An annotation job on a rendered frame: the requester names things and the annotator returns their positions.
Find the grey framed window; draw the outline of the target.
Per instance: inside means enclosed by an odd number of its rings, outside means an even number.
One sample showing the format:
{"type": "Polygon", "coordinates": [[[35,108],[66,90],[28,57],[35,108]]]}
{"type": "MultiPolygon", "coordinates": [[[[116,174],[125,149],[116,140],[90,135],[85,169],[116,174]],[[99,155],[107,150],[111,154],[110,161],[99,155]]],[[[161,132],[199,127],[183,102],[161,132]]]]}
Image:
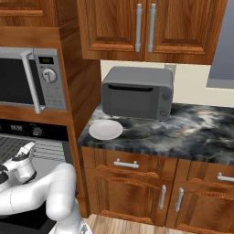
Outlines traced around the grey framed window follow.
{"type": "Polygon", "coordinates": [[[234,89],[234,0],[228,0],[207,87],[234,89]]]}

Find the grey toaster oven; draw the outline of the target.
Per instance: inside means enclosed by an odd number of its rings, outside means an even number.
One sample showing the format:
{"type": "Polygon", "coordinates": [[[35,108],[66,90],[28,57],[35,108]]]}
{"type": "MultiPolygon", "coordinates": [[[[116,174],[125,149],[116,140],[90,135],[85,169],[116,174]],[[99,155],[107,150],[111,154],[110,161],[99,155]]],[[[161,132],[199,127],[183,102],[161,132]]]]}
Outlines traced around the grey toaster oven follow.
{"type": "Polygon", "coordinates": [[[101,84],[101,105],[108,115],[165,121],[174,96],[169,69],[113,67],[101,84]]]}

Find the wooden base cupboard door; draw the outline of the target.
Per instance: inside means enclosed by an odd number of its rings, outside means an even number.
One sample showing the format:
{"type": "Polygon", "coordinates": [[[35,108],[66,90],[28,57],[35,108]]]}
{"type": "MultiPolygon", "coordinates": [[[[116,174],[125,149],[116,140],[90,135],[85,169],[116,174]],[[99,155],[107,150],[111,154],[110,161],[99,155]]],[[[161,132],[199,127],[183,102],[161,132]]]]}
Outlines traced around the wooden base cupboard door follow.
{"type": "Polygon", "coordinates": [[[97,169],[87,169],[86,180],[91,214],[165,225],[171,181],[97,169]],[[164,207],[160,209],[162,185],[166,185],[166,194],[164,207]]]}
{"type": "Polygon", "coordinates": [[[184,189],[179,212],[176,201],[179,189],[172,195],[165,226],[198,234],[234,234],[234,195],[184,189]]]}

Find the wooden cupboard door above microwave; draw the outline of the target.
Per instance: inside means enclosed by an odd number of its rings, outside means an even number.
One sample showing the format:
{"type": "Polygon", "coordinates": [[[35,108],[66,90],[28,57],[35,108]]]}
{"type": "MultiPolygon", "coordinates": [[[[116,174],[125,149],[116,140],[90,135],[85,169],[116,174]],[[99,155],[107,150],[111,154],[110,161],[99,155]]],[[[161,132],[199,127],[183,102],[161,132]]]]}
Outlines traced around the wooden cupboard door above microwave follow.
{"type": "Polygon", "coordinates": [[[56,0],[0,0],[0,27],[59,27],[56,0]]]}

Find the wooden wall cupboard door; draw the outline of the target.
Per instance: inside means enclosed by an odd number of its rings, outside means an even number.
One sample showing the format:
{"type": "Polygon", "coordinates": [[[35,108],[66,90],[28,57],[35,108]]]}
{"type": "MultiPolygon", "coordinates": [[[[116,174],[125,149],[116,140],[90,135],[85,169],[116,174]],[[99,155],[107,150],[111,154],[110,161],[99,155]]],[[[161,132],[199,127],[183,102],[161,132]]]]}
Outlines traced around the wooden wall cupboard door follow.
{"type": "Polygon", "coordinates": [[[85,59],[143,61],[147,0],[77,0],[85,59]],[[136,9],[142,4],[141,49],[135,52],[136,9]]]}
{"type": "Polygon", "coordinates": [[[147,0],[148,62],[210,65],[228,0],[147,0]],[[148,52],[151,4],[156,4],[154,48],[148,52]]]}

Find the white round plate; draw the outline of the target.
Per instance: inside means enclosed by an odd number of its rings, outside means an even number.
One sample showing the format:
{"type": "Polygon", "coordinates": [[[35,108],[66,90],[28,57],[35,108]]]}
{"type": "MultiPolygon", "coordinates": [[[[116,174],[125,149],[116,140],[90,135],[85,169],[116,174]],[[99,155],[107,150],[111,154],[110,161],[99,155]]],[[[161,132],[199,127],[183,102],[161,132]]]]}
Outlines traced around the white round plate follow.
{"type": "Polygon", "coordinates": [[[89,134],[98,140],[116,139],[122,132],[122,125],[113,120],[99,120],[94,122],[89,128],[89,134]]]}

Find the black built-in oven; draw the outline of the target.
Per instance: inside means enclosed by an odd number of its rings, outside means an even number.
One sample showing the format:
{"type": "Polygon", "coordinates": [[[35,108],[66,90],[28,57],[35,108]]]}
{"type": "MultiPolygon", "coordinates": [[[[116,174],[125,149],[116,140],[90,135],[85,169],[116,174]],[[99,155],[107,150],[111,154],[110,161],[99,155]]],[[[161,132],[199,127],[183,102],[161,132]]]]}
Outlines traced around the black built-in oven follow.
{"type": "MultiPolygon", "coordinates": [[[[0,136],[19,138],[35,142],[37,140],[61,143],[65,154],[65,162],[34,158],[32,163],[37,171],[33,182],[47,176],[57,165],[72,163],[67,127],[62,125],[38,122],[20,122],[0,119],[0,136]],[[33,134],[33,129],[42,129],[40,136],[33,134]]],[[[7,217],[0,217],[0,234],[48,234],[56,224],[46,215],[46,203],[36,210],[7,217]]]]}

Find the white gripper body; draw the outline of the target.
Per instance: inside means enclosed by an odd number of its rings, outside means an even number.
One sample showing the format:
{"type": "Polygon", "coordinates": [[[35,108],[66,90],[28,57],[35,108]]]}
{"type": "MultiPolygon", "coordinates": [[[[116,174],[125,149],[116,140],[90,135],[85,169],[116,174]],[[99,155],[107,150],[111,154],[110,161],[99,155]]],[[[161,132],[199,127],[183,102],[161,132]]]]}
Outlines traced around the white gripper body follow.
{"type": "Polygon", "coordinates": [[[30,155],[34,153],[35,145],[36,144],[34,142],[25,144],[19,149],[18,153],[16,154],[16,157],[17,158],[29,157],[30,155]]]}

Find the metal oven rack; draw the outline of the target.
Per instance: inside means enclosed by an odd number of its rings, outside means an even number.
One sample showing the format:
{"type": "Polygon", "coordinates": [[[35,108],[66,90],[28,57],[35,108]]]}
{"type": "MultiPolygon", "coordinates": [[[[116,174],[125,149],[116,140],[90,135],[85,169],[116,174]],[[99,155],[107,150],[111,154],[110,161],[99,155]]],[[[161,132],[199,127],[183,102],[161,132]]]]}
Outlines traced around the metal oven rack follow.
{"type": "MultiPolygon", "coordinates": [[[[0,163],[4,163],[18,153],[21,146],[30,140],[0,136],[0,163]]],[[[34,158],[65,162],[65,154],[61,143],[35,141],[34,158]]]]}

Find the wooden drawer front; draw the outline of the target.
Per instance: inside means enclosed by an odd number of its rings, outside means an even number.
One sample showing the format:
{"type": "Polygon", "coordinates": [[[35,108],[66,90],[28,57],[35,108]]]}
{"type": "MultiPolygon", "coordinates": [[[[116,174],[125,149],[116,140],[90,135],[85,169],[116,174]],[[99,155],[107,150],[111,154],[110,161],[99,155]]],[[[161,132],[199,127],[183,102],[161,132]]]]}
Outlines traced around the wooden drawer front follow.
{"type": "Polygon", "coordinates": [[[166,180],[173,180],[175,176],[177,163],[175,158],[105,150],[86,146],[82,146],[80,149],[86,169],[97,169],[136,176],[149,176],[151,178],[166,180]],[[121,162],[126,163],[137,161],[139,168],[116,166],[113,162],[116,161],[117,158],[120,158],[121,162]]]}
{"type": "Polygon", "coordinates": [[[218,176],[234,179],[234,165],[179,159],[175,180],[192,186],[196,191],[206,189],[234,195],[234,182],[220,180],[218,176]]]}

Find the silver microwave knob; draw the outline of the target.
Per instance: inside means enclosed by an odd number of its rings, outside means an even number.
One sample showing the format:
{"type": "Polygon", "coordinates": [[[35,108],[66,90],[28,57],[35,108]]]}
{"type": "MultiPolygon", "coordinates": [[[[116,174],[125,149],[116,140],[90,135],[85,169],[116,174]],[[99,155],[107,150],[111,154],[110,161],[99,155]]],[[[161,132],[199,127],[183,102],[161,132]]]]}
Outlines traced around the silver microwave knob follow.
{"type": "Polygon", "coordinates": [[[53,69],[45,69],[42,75],[47,83],[54,82],[57,78],[57,75],[53,69]]]}

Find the tall wooden appliance cabinet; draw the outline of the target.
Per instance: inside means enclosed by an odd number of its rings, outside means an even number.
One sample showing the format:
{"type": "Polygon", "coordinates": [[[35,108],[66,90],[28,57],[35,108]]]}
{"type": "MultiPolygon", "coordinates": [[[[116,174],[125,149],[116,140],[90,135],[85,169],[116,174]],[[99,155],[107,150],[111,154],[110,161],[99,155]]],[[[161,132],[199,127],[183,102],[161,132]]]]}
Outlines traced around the tall wooden appliance cabinet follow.
{"type": "Polygon", "coordinates": [[[83,157],[77,140],[101,99],[101,63],[82,56],[77,0],[56,0],[59,27],[0,27],[0,47],[55,48],[62,74],[67,109],[45,109],[36,114],[29,107],[0,104],[0,118],[55,123],[67,127],[73,165],[77,172],[77,199],[83,217],[90,202],[83,157]]]}

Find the silver built-in microwave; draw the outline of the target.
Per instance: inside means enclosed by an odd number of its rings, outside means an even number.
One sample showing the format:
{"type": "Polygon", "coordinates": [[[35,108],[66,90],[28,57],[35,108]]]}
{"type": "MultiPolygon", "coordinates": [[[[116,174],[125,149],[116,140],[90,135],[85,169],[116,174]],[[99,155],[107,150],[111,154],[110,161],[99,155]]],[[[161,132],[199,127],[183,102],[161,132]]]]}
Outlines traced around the silver built-in microwave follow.
{"type": "Polygon", "coordinates": [[[9,48],[0,47],[0,103],[33,107],[20,53],[30,50],[29,64],[37,89],[41,107],[51,110],[67,109],[60,74],[59,54],[54,48],[9,48]],[[47,83],[43,78],[45,69],[53,69],[57,75],[54,82],[47,83]]]}

